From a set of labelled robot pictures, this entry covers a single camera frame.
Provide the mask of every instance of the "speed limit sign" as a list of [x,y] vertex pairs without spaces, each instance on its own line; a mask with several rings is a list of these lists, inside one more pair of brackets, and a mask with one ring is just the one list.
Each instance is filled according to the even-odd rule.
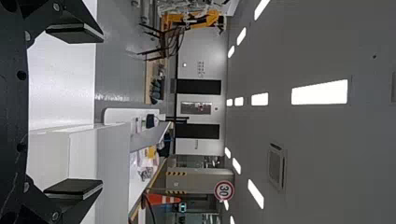
[[235,194],[235,188],[230,181],[220,181],[215,187],[215,196],[220,201],[231,200]]

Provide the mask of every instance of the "rectangular ceiling light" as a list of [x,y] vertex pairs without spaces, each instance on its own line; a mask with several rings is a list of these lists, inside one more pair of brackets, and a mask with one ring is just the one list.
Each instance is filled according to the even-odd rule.
[[233,158],[233,168],[235,169],[235,171],[241,175],[242,173],[242,167],[241,164],[239,164],[239,162],[236,160],[236,158]]
[[235,52],[235,46],[232,46],[230,50],[228,50],[228,58],[233,57],[233,53]]
[[226,210],[226,211],[228,211],[228,209],[230,208],[230,205],[228,204],[228,201],[227,201],[227,200],[224,201],[224,207],[225,207],[225,210]]
[[265,8],[268,6],[268,3],[270,3],[270,0],[261,0],[259,5],[256,7],[254,10],[254,20],[256,21],[262,12],[265,10]]
[[227,106],[233,106],[233,99],[227,100]]
[[227,156],[228,159],[231,158],[231,151],[227,147],[224,149],[224,154]]
[[251,195],[253,195],[253,198],[256,200],[257,204],[261,209],[264,209],[264,197],[262,194],[259,192],[257,187],[254,185],[253,181],[249,179],[247,182],[247,188],[250,191]]
[[251,105],[268,105],[268,93],[252,95]]
[[344,105],[347,103],[347,79],[293,88],[292,105]]
[[244,98],[243,97],[235,98],[235,106],[242,106],[242,105],[244,105]]
[[245,36],[247,36],[247,28],[244,27],[244,29],[242,29],[241,34],[239,34],[238,38],[236,38],[236,45],[239,46],[242,41],[245,39]]

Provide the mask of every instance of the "traffic cone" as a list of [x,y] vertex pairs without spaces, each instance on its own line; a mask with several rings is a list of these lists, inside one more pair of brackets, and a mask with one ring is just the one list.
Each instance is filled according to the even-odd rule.
[[164,196],[161,194],[149,194],[148,201],[151,205],[160,205],[165,203],[180,203],[181,199],[175,197]]

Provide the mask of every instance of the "dark door panel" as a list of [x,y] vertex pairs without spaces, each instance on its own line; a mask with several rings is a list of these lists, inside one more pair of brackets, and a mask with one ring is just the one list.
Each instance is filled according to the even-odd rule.
[[219,124],[176,124],[176,138],[219,139]]
[[221,95],[221,80],[178,79],[177,93]]

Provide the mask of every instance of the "black metal frame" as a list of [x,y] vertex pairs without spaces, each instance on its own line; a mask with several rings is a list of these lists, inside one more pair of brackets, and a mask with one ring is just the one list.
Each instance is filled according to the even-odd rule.
[[[26,175],[27,49],[49,28],[68,43],[104,40],[82,0],[0,0],[0,224],[79,223],[102,191],[100,180],[68,179],[50,198]],[[65,191],[86,197],[64,199]]]
[[[167,31],[161,31],[157,30],[154,27],[147,26],[146,24],[139,23],[140,26],[143,26],[151,32],[144,32],[147,35],[150,35],[152,37],[158,38],[160,41],[160,47],[157,49],[152,49],[144,52],[137,53],[137,55],[149,55],[151,53],[156,53],[159,52],[160,56],[154,57],[154,58],[148,58],[145,61],[155,61],[163,58],[168,58],[177,55],[178,51],[180,50],[181,44],[179,44],[179,38],[182,35],[184,39],[184,27],[178,26],[173,29],[167,30]],[[174,32],[170,40],[167,38],[167,34]]]

